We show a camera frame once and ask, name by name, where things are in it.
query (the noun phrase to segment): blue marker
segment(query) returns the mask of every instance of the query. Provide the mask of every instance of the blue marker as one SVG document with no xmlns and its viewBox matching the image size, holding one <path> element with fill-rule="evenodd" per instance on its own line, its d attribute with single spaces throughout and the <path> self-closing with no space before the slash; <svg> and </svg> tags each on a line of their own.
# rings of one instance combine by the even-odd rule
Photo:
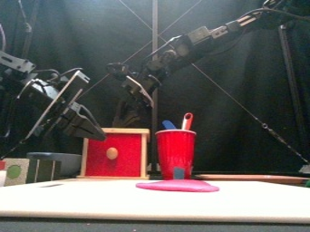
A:
<svg viewBox="0 0 310 232">
<path fill-rule="evenodd" d="M 165 128 L 165 130 L 175 130 L 176 129 L 176 127 L 173 126 L 173 124 L 168 120 L 164 120 L 161 122 L 161 125 Z"/>
</svg>

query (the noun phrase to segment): red cup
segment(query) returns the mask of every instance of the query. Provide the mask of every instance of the red cup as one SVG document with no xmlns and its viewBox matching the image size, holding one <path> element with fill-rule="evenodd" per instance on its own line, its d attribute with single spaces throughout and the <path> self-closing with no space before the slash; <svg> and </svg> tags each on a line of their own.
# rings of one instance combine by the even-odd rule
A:
<svg viewBox="0 0 310 232">
<path fill-rule="evenodd" d="M 155 135 L 161 178 L 189 179 L 196 132 L 191 130 L 160 130 Z"/>
</svg>

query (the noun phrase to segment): black backdrop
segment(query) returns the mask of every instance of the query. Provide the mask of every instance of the black backdrop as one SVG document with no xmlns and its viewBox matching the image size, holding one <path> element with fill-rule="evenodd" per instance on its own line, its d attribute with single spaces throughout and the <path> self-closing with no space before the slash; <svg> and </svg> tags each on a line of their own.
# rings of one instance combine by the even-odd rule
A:
<svg viewBox="0 0 310 232">
<path fill-rule="evenodd" d="M 34 24 L 32 33 L 26 34 L 17 2 L 0 1 L 6 53 L 25 56 L 37 69 L 52 68 L 62 73 L 70 68 L 84 68 L 90 82 L 77 102 L 92 112 L 101 127 L 111 127 L 121 88 L 121 83 L 107 75 L 105 65 L 125 61 L 133 70 L 139 70 L 143 58 L 152 51 L 152 23 L 157 25 L 160 46 L 163 39 L 167 41 L 203 25 L 213 29 L 263 3 L 262 0 L 28 0 L 21 1 L 22 7 L 28 22 Z M 290 24 L 287 32 L 302 103 L 302 136 L 276 28 L 244 34 L 232 49 L 205 56 L 195 65 L 259 121 L 310 159 L 306 150 L 310 119 L 308 24 Z M 258 121 L 216 84 L 189 65 L 164 80 L 159 88 L 157 130 L 161 129 L 163 120 L 180 126 L 184 113 L 193 113 L 191 129 L 197 133 L 193 169 L 249 173 L 298 172 L 302 160 L 262 129 Z M 6 96 L 1 96 L 4 106 Z M 1 140 L 2 152 L 25 136 L 36 117 L 30 105 L 18 106 L 10 136 L 8 140 Z M 81 150 L 82 139 L 66 137 L 53 130 L 44 139 L 30 137 L 9 156 L 24 157 L 29 151 L 81 154 Z"/>
</svg>

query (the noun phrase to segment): round knob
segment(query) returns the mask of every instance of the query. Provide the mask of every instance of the round knob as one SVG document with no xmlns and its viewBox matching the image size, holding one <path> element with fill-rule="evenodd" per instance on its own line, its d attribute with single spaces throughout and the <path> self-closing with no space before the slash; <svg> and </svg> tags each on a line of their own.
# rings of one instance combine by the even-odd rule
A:
<svg viewBox="0 0 310 232">
<path fill-rule="evenodd" d="M 108 148 L 107 149 L 107 157 L 109 160 L 115 160 L 119 156 L 119 151 L 115 148 Z"/>
</svg>

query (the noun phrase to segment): red box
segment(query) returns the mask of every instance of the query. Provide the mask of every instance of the red box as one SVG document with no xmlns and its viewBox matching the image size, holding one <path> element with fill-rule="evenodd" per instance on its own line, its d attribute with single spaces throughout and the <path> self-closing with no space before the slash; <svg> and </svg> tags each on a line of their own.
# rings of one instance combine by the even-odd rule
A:
<svg viewBox="0 0 310 232">
<path fill-rule="evenodd" d="M 103 128 L 103 131 L 105 140 L 84 139 L 80 177 L 145 179 L 148 129 Z"/>
</svg>

